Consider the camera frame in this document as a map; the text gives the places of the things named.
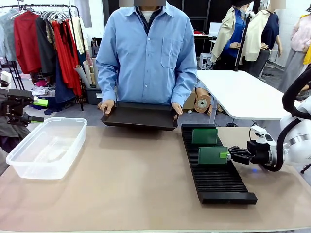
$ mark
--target beige jacket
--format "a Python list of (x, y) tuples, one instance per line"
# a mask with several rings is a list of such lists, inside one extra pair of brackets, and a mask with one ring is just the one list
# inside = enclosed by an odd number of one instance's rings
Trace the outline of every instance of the beige jacket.
[(261, 35), (267, 25), (269, 16), (270, 12), (266, 10), (259, 11), (249, 23), (242, 49), (240, 65), (243, 65), (243, 57), (250, 62), (257, 60), (261, 49)]
[(211, 62), (216, 62), (223, 52), (225, 45), (228, 43), (232, 37), (235, 30), (235, 10), (231, 7), (225, 18), (222, 20), (222, 24), (219, 29), (217, 40), (215, 46), (212, 50)]

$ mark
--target beige table surface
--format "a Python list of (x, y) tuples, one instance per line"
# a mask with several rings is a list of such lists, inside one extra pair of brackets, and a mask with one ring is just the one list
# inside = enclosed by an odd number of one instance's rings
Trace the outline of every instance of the beige table surface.
[[(220, 128), (246, 146), (248, 128)], [(311, 227), (311, 188), (291, 166), (278, 173), (236, 164), (255, 206), (201, 205), (179, 130), (134, 133), (88, 127), (66, 177), (0, 177), (0, 230), (23, 232), (274, 231)]]

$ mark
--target table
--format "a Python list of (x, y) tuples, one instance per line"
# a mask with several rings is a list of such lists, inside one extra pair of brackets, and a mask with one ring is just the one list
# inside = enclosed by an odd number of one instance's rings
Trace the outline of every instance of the table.
[(234, 119), (281, 120), (288, 113), (283, 108), (282, 92), (245, 71), (198, 70), (198, 78), (214, 97), (212, 124), (218, 103)]
[[(226, 146), (246, 146), (249, 128), (219, 128)], [(202, 205), (181, 131), (88, 127), (66, 177), (0, 177), (0, 230), (21, 232), (219, 232), (310, 228), (311, 188), (291, 166), (236, 164), (255, 206)]]

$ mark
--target green block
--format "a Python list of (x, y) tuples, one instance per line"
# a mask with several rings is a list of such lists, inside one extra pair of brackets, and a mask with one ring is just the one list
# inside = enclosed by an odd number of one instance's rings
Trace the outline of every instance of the green block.
[(34, 124), (34, 123), (42, 124), (43, 122), (39, 122), (39, 121), (32, 120), (31, 123), (32, 123), (32, 124)]
[(217, 129), (193, 129), (192, 143), (193, 144), (216, 144), (218, 130)]
[(38, 99), (37, 102), (34, 102), (34, 105), (47, 107), (48, 106), (48, 101), (47, 100), (43, 100), (43, 99)]
[(220, 158), (221, 159), (226, 159), (227, 157), (228, 157), (228, 152), (222, 152), (222, 153), (220, 153)]
[(226, 164), (228, 147), (200, 147), (199, 164)]

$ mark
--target black tray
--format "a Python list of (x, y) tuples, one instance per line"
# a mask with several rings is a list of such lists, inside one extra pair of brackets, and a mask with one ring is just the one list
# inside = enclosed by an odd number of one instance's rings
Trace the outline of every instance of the black tray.
[[(198, 198), (202, 204), (255, 205), (257, 197), (248, 192), (231, 160), (226, 165), (199, 164), (199, 147), (192, 144), (192, 129), (216, 128), (210, 124), (183, 124), (182, 137), (185, 144)], [(222, 146), (218, 138), (217, 146)]]
[(174, 121), (176, 111), (167, 105), (117, 102), (109, 116), (102, 122), (107, 126), (144, 128), (172, 131), (177, 128)]

